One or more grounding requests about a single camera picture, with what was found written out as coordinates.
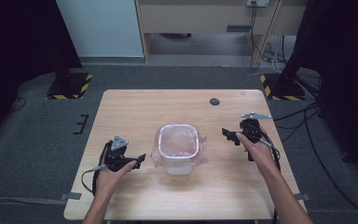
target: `power outlet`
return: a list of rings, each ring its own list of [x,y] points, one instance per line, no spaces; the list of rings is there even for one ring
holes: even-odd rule
[[[254,2],[257,7],[267,7],[269,5],[269,0],[247,0],[246,6],[253,7]]]

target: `square container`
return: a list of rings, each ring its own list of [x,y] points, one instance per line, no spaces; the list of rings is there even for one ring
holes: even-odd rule
[[[158,135],[158,152],[165,171],[170,175],[188,175],[196,166],[200,151],[197,129],[189,124],[169,124]]]

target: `yellow and black striped tape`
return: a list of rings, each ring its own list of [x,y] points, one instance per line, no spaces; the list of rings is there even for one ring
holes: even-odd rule
[[[86,93],[87,88],[91,82],[92,75],[88,74],[79,94],[73,95],[48,95],[48,99],[66,100],[66,99],[80,99]]]
[[[269,88],[269,84],[266,80],[265,76],[260,76],[260,80],[263,83],[264,91],[266,92],[267,99],[269,100],[289,100],[289,101],[302,101],[305,100],[305,97],[298,97],[298,96],[274,96],[271,93]]]

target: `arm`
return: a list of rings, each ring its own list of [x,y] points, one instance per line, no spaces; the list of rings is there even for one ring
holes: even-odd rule
[[[258,171],[266,181],[281,223],[312,223],[276,167],[270,148],[261,142],[253,144],[242,133],[237,133],[237,137],[245,146],[245,151],[249,150],[252,154]]]
[[[89,211],[83,219],[84,224],[102,223],[107,205],[123,176],[135,165],[136,161],[127,163],[117,172],[110,171],[107,167],[101,169],[98,178],[94,200]]]

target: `wall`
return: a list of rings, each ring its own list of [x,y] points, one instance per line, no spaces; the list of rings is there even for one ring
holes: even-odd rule
[[[57,0],[79,57],[144,57],[134,1]]]

